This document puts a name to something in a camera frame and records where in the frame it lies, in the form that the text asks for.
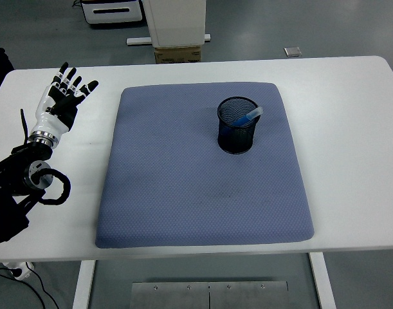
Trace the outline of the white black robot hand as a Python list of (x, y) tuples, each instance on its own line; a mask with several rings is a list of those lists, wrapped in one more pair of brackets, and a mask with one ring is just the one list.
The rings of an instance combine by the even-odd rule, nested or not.
[(82, 77), (76, 76), (76, 68), (69, 68), (65, 62), (46, 87), (35, 116), (37, 119), (33, 132), (48, 132), (53, 136), (67, 133), (75, 121), (78, 105), (81, 104), (99, 85), (93, 80), (81, 85)]

